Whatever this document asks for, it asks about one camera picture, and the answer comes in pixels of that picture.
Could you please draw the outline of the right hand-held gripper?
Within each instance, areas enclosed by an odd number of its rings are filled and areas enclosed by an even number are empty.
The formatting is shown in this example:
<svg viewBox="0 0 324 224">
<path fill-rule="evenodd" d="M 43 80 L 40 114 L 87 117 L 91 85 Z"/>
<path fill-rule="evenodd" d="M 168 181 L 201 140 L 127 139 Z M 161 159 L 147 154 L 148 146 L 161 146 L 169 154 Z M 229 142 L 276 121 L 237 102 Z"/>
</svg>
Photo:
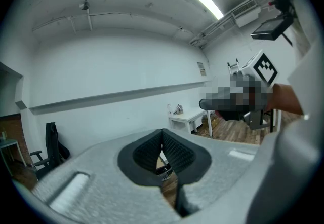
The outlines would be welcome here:
<svg viewBox="0 0 324 224">
<path fill-rule="evenodd" d="M 243 105 L 236 104 L 236 94 L 208 93 L 205 99 L 199 101 L 203 110 L 213 110 L 224 120 L 243 120 L 250 129 L 257 130 L 270 127 L 273 129 L 275 110 L 265 111 L 268 95 L 278 78 L 278 71 L 267 55 L 261 50 L 253 55 L 243 66 L 239 61 L 235 64 L 227 63 L 231 77 L 237 76 L 237 82 L 249 81 L 253 88 L 254 106 L 252 111 L 245 113 Z"/>
</svg>

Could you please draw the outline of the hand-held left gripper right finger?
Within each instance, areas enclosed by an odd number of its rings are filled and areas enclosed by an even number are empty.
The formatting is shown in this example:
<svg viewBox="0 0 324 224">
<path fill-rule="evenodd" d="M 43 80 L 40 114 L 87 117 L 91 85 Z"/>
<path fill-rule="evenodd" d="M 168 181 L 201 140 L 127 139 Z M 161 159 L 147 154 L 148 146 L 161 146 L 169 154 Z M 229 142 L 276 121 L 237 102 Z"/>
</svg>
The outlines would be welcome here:
<svg viewBox="0 0 324 224">
<path fill-rule="evenodd" d="M 162 223 L 246 223 L 256 189 L 241 186 L 255 145 L 162 130 L 162 148 L 177 178 L 173 209 Z"/>
</svg>

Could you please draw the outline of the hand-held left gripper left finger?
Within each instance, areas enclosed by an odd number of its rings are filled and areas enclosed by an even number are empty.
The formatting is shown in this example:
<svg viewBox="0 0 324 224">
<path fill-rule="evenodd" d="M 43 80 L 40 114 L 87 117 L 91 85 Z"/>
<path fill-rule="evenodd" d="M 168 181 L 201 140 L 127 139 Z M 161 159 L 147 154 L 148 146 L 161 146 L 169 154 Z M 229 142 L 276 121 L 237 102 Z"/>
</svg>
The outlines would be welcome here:
<svg viewBox="0 0 324 224">
<path fill-rule="evenodd" d="M 143 186 L 117 164 L 126 145 L 150 134 L 101 142 L 57 167 L 32 193 L 32 208 L 49 223 L 175 223 L 179 214 L 159 186 Z"/>
</svg>

